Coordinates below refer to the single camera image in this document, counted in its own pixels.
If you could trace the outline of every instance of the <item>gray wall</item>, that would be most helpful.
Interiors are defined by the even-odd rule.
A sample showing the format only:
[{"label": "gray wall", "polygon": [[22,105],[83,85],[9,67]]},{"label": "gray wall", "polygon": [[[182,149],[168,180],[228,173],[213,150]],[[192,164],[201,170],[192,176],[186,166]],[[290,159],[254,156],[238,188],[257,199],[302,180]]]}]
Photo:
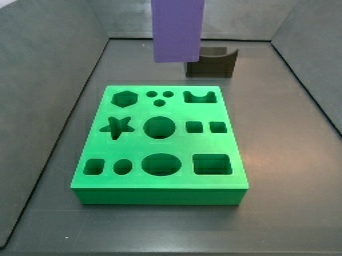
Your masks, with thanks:
[{"label": "gray wall", "polygon": [[[152,38],[150,0],[89,0],[110,37]],[[204,38],[272,40],[298,0],[208,0]]]},{"label": "gray wall", "polygon": [[341,26],[341,0],[301,0],[273,44],[342,133]]},{"label": "gray wall", "polygon": [[86,0],[19,0],[0,38],[2,247],[109,37]]},{"label": "gray wall", "polygon": [[17,0],[0,0],[0,8],[15,2]]}]

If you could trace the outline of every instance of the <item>small circle hole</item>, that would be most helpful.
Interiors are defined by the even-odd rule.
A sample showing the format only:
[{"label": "small circle hole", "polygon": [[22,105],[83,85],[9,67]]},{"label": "small circle hole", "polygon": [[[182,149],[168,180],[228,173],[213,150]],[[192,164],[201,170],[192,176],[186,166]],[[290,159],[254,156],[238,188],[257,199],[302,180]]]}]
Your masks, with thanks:
[{"label": "small circle hole", "polygon": [[133,162],[129,159],[122,159],[114,164],[114,172],[119,175],[126,175],[133,170]]},{"label": "small circle hole", "polygon": [[166,91],[166,92],[164,93],[164,96],[165,96],[166,98],[172,98],[172,97],[174,96],[174,93],[170,92],[170,91]]},{"label": "small circle hole", "polygon": [[164,107],[166,105],[166,101],[165,100],[156,100],[156,106],[158,107]]},{"label": "small circle hole", "polygon": [[156,91],[150,91],[150,92],[148,92],[148,97],[156,97],[157,95],[158,95],[158,93],[156,92]]}]

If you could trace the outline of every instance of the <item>box top surface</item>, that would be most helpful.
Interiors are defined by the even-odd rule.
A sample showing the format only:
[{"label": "box top surface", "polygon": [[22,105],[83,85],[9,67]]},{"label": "box top surface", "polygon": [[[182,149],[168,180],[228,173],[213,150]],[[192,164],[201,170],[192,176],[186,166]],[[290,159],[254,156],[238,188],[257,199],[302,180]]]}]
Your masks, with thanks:
[{"label": "box top surface", "polygon": [[71,187],[248,189],[220,87],[109,86]]}]

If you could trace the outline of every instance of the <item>shape cutout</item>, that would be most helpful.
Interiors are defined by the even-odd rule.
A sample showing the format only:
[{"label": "shape cutout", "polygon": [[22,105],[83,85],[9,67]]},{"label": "shape cutout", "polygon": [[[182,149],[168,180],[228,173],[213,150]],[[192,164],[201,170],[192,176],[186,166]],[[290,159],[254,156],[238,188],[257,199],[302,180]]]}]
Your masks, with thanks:
[{"label": "shape cutout", "polygon": [[209,92],[205,96],[194,96],[190,91],[185,91],[185,102],[186,103],[217,103],[217,95],[214,92]]},{"label": "shape cutout", "polygon": [[210,130],[213,133],[228,133],[225,122],[210,122]]},{"label": "shape cutout", "polygon": [[178,172],[182,167],[181,160],[170,154],[154,154],[142,162],[144,170],[156,176],[168,176]]},{"label": "shape cutout", "polygon": [[198,175],[233,174],[230,158],[226,154],[197,154],[193,160],[194,171]]},{"label": "shape cutout", "polygon": [[157,107],[164,107],[166,105],[166,101],[165,100],[156,100],[154,102]]},{"label": "shape cutout", "polygon": [[153,117],[145,123],[145,133],[154,139],[169,138],[176,130],[176,122],[164,116]]},{"label": "shape cutout", "polygon": [[204,124],[200,121],[189,121],[186,127],[189,133],[204,133]]},{"label": "shape cutout", "polygon": [[133,170],[133,162],[129,159],[121,159],[114,164],[114,172],[119,175],[126,175]]},{"label": "shape cutout", "polygon": [[83,173],[86,175],[99,175],[103,172],[105,160],[103,159],[90,159],[86,163]]},{"label": "shape cutout", "polygon": [[135,129],[129,125],[131,117],[126,117],[122,120],[115,117],[110,117],[110,125],[101,129],[101,132],[110,132],[113,140],[118,140],[123,132],[134,132]]},{"label": "shape cutout", "polygon": [[165,96],[166,98],[172,98],[172,97],[174,96],[174,93],[173,93],[172,91],[165,91],[165,92],[164,92],[164,96]]},{"label": "shape cutout", "polygon": [[149,91],[146,93],[146,96],[150,97],[150,98],[154,98],[157,95],[158,95],[158,93],[156,91]]},{"label": "shape cutout", "polygon": [[113,96],[113,104],[126,108],[138,102],[138,94],[130,91],[119,92]]}]

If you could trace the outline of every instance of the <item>hexagon hole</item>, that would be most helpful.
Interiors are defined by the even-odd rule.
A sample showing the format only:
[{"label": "hexagon hole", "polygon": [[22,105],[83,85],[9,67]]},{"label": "hexagon hole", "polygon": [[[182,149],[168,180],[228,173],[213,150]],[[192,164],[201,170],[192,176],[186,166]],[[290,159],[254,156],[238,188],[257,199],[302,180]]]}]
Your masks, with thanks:
[{"label": "hexagon hole", "polygon": [[113,104],[126,108],[138,102],[138,94],[130,91],[119,92],[113,96]]}]

